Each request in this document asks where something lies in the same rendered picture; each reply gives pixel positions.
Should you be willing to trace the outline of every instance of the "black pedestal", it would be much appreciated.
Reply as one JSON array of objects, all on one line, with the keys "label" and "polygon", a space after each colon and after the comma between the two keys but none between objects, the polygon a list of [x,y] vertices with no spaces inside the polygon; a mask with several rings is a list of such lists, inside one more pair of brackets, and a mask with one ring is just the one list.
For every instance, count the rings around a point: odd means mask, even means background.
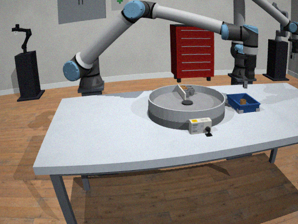
[{"label": "black pedestal", "polygon": [[285,41],[268,40],[267,74],[263,76],[273,81],[288,81],[285,77],[288,60],[288,43]]},{"label": "black pedestal", "polygon": [[18,54],[15,62],[21,94],[17,101],[39,99],[44,90],[40,89],[36,51]]}]

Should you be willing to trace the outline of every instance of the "table top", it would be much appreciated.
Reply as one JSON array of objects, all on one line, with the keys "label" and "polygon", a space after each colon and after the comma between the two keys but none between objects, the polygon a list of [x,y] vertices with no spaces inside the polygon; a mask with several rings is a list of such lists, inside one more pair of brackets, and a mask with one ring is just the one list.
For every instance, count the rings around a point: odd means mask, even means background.
[{"label": "table top", "polygon": [[298,143],[298,89],[288,83],[210,86],[247,93],[259,112],[225,117],[212,137],[162,127],[147,116],[152,91],[62,99],[43,140],[36,175],[95,174],[210,161]]}]

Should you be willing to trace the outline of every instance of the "blue plastic box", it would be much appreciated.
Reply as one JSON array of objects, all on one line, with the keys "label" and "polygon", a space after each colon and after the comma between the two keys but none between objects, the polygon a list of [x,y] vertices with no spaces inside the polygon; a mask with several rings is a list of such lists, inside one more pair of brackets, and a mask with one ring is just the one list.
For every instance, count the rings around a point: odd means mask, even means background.
[{"label": "blue plastic box", "polygon": [[[246,99],[246,105],[240,105],[240,99]],[[244,113],[255,112],[261,103],[253,99],[247,93],[227,94],[228,104],[235,110],[243,110]]]}]

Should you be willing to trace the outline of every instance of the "table leg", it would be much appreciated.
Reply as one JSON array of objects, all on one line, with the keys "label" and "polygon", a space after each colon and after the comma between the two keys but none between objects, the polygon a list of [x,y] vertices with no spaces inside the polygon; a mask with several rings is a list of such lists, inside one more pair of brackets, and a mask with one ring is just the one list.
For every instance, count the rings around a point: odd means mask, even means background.
[{"label": "table leg", "polygon": [[82,177],[82,182],[83,182],[84,190],[85,191],[90,190],[90,184],[89,184],[88,176],[82,175],[81,177]]},{"label": "table leg", "polygon": [[77,224],[61,175],[50,175],[62,213],[67,224]]},{"label": "table leg", "polygon": [[278,150],[278,148],[271,149],[270,158],[269,158],[269,162],[270,163],[274,163],[275,162],[277,150]]}]

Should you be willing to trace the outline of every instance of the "round gray tray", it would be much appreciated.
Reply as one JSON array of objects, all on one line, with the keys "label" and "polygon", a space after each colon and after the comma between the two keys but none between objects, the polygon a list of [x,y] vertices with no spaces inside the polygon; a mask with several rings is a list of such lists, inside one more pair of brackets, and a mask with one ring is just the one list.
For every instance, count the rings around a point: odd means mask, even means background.
[{"label": "round gray tray", "polygon": [[222,93],[208,87],[191,85],[195,93],[187,99],[192,105],[183,105],[182,97],[175,90],[177,85],[158,88],[149,96],[148,116],[164,127],[187,130],[189,119],[209,117],[212,126],[224,118],[225,97]]}]

